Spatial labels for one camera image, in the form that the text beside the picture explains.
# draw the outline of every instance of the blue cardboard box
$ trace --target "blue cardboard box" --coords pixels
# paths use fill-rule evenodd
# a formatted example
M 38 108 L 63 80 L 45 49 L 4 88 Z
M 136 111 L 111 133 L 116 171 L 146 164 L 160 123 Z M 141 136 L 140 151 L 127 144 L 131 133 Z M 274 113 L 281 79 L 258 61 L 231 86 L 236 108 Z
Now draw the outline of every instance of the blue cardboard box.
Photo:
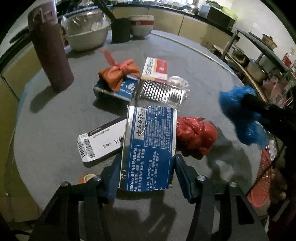
M 120 189 L 153 191 L 169 187 L 176 149 L 177 111 L 160 106 L 129 107 Z
M 99 96 L 99 93 L 105 93 L 130 102 L 133 90 L 135 89 L 137 83 L 137 77 L 133 75 L 127 75 L 123 78 L 119 92 L 112 91 L 104 80 L 99 80 L 93 87 L 93 90 L 96 97 Z

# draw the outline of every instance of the white bowl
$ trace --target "white bowl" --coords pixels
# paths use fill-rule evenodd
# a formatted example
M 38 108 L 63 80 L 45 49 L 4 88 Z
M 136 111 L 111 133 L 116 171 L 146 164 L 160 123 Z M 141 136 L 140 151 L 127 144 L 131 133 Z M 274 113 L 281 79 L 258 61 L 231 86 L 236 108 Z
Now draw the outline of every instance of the white bowl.
M 154 25 L 153 15 L 131 16 L 131 34 L 134 37 L 144 38 L 151 33 Z
M 65 38 L 73 50 L 78 52 L 85 51 L 98 47 L 105 42 L 109 26 L 110 24 L 96 31 L 88 31 L 81 34 L 69 36 L 66 34 Z

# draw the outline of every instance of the round table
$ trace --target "round table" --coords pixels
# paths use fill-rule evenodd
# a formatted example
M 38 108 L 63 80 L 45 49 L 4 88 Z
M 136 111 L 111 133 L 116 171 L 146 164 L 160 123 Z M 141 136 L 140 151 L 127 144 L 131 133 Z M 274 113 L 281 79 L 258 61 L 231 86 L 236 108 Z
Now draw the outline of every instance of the round table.
M 211 152 L 201 160 L 186 156 L 186 163 L 215 182 L 233 180 L 246 192 L 257 176 L 260 151 L 255 145 L 246 146 L 238 141 L 234 126 L 222 114 L 218 104 L 219 91 L 243 86 L 242 82 L 231 71 L 198 53 L 196 50 L 224 64 L 201 45 L 173 34 L 153 33 L 145 40 L 122 44 L 111 44 L 109 33 L 102 49 L 108 50 L 118 63 L 133 58 L 140 71 L 146 57 L 167 60 L 168 76 L 178 75 L 189 83 L 190 94 L 178 115 L 205 117 L 218 129 L 218 139 Z M 19 173 L 42 209 L 62 181 L 77 184 L 84 175 L 99 174 L 112 163 L 114 157 L 83 163 L 76 141 L 78 135 L 127 112 L 125 101 L 111 96 L 96 100 L 92 88 L 98 81 L 98 71 L 109 67 L 101 52 L 69 51 L 67 56 L 74 83 L 55 94 L 41 69 L 22 96 L 23 105 L 15 133 L 14 151 Z M 105 206 L 105 213 L 114 241 L 185 240 L 194 207 L 184 199 L 174 176 L 171 189 L 138 200 L 117 197 Z

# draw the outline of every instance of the red basket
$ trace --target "red basket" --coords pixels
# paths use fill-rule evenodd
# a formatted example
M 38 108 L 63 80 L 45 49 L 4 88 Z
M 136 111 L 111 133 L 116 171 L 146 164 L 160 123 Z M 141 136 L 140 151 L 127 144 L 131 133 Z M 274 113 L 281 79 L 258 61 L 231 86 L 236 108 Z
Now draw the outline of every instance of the red basket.
M 260 178 L 262 173 L 271 164 L 270 157 L 266 150 L 261 152 L 260 166 L 257 174 L 257 179 Z M 269 189 L 272 178 L 272 167 L 266 171 L 265 175 L 260 178 L 255 187 L 251 190 L 250 194 L 247 196 L 250 203 L 254 207 L 261 207 L 269 199 Z

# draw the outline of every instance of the barcode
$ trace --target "barcode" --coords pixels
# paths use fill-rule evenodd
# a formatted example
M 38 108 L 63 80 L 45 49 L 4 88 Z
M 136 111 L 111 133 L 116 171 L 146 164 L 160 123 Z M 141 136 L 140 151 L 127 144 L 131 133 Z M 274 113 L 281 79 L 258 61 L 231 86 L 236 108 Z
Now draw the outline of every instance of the barcode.
M 84 139 L 83 142 L 84 142 L 84 145 L 86 147 L 86 152 L 89 155 L 89 157 L 94 158 L 96 155 L 94 154 L 94 151 L 91 147 L 91 143 L 89 142 L 89 139 Z
M 81 158 L 85 157 L 85 150 L 81 142 L 77 142 L 77 147 L 78 147 Z

